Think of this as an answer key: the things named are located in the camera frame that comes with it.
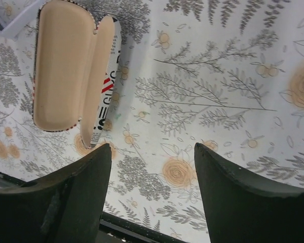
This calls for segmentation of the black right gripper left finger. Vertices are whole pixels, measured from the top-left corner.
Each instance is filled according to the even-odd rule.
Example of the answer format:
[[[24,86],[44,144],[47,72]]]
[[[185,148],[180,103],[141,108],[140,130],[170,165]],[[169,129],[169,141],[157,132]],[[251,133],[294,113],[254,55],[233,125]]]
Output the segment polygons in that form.
[[[0,172],[0,242],[94,242],[111,163],[104,144],[29,182]]]

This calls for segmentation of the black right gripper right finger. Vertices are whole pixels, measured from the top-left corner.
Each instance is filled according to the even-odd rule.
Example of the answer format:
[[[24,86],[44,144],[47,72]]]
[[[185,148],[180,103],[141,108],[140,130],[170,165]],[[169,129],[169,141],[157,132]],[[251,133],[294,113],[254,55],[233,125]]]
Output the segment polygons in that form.
[[[304,188],[280,183],[195,145],[211,242],[304,242]]]

